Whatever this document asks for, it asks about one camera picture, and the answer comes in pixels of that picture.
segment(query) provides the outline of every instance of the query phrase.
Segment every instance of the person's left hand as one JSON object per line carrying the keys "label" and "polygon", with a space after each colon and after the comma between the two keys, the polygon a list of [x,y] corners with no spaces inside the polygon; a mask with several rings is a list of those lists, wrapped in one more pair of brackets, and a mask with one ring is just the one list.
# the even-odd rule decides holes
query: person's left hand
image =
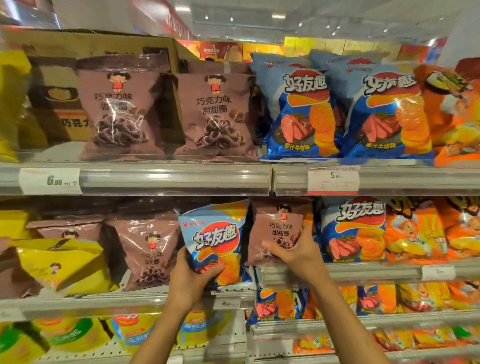
{"label": "person's left hand", "polygon": [[177,256],[177,263],[170,274],[168,287],[167,305],[188,313],[197,303],[202,292],[213,277],[219,275],[225,269],[223,264],[211,266],[206,272],[199,274],[192,271],[185,256],[187,248],[182,247]]}

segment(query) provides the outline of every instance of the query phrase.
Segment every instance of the store shelf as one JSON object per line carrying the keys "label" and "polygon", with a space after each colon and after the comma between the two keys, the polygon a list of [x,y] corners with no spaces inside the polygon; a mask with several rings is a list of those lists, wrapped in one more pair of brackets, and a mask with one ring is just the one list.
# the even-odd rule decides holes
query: store shelf
{"label": "store shelf", "polygon": [[[480,169],[435,168],[428,166],[400,165],[385,167],[378,162],[376,167],[361,166],[359,170],[359,195],[479,195]],[[305,196],[307,194],[307,172],[315,167],[330,164],[273,165],[273,190],[277,196]]]}
{"label": "store shelf", "polygon": [[[338,357],[333,354],[305,355],[292,352],[293,340],[264,340],[249,342],[249,357],[254,364],[338,364]],[[400,360],[442,360],[458,356],[480,355],[480,345],[467,345],[455,348],[439,348],[424,350],[404,350],[387,352],[388,358],[394,362]]]}
{"label": "store shelf", "polygon": [[[114,291],[78,297],[57,297],[48,291],[36,297],[0,300],[0,321],[30,321],[57,317],[89,317],[133,314],[155,314],[162,312],[168,295],[168,286],[147,288],[139,291]],[[202,307],[213,308],[228,301],[233,306],[225,308],[251,309],[255,305],[255,283],[243,289],[229,286],[222,290],[205,292]]]}
{"label": "store shelf", "polygon": [[[437,328],[441,325],[480,323],[480,310],[422,312],[396,315],[360,316],[359,320],[368,330],[377,328],[421,327]],[[254,340],[297,339],[302,335],[325,332],[324,321],[286,320],[259,322],[250,326]]]}
{"label": "store shelf", "polygon": [[80,169],[88,195],[268,195],[272,169],[264,163],[179,160],[81,162],[83,142],[22,153],[21,164],[0,163],[0,195],[22,195],[20,168]]}
{"label": "store shelf", "polygon": [[[236,311],[231,321],[221,335],[205,345],[183,348],[175,347],[171,358],[181,355],[187,364],[200,364],[205,361],[245,360],[247,355],[247,337],[245,333],[245,317],[241,311]],[[84,353],[67,353],[50,350],[35,363],[73,363],[73,364],[127,364],[132,357],[125,352],[114,337],[102,347]]]}
{"label": "store shelf", "polygon": [[[480,258],[451,261],[455,267],[456,279],[478,279],[480,277]],[[369,263],[331,263],[327,264],[330,276],[345,285],[362,285],[363,283],[408,283],[421,279],[421,266],[410,264]],[[257,267],[257,277],[261,287],[304,286],[288,270],[286,265]]]}

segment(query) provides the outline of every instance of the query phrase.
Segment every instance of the cartoon girl in red dress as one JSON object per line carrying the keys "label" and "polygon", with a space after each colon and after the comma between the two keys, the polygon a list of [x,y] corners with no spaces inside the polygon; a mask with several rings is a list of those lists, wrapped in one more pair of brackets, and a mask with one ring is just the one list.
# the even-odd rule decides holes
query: cartoon girl in red dress
{"label": "cartoon girl in red dress", "polygon": [[123,83],[130,80],[130,75],[125,72],[109,72],[107,78],[113,82],[113,92],[120,93],[123,91]]}
{"label": "cartoon girl in red dress", "polygon": [[210,74],[205,76],[205,81],[212,85],[212,95],[218,95],[220,93],[220,84],[227,81],[227,79],[221,74]]}

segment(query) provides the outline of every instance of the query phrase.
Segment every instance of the cardboard box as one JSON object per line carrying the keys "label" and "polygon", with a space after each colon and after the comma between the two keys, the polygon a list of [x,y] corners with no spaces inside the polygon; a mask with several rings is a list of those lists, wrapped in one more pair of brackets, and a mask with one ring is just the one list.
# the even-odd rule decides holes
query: cardboard box
{"label": "cardboard box", "polygon": [[[51,143],[88,140],[84,112],[78,99],[75,59],[106,54],[144,54],[167,50],[170,68],[179,71],[179,58],[195,56],[170,37],[141,36],[91,30],[44,30],[2,26],[5,45],[23,49],[33,66],[28,92],[33,112]],[[169,103],[176,110],[169,120],[162,120],[166,140],[182,143],[180,102],[173,87]]]}

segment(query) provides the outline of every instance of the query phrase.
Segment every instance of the white price tag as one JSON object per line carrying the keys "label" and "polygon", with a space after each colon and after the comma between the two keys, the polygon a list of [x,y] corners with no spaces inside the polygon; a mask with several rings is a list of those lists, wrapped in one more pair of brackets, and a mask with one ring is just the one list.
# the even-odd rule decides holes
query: white price tag
{"label": "white price tag", "polygon": [[360,166],[337,166],[315,168],[308,171],[307,195],[342,195],[358,194]]}
{"label": "white price tag", "polygon": [[231,298],[231,299],[215,299],[213,304],[214,310],[238,310],[240,309],[241,300],[240,298]]}
{"label": "white price tag", "polygon": [[0,322],[26,321],[26,317],[18,307],[0,308]]}
{"label": "white price tag", "polygon": [[24,194],[82,194],[80,168],[20,168]]}
{"label": "white price tag", "polygon": [[182,364],[182,363],[183,363],[182,354],[170,355],[170,357],[167,360],[167,364]]}
{"label": "white price tag", "polygon": [[455,277],[455,267],[451,264],[434,264],[421,268],[421,280],[454,280]]}

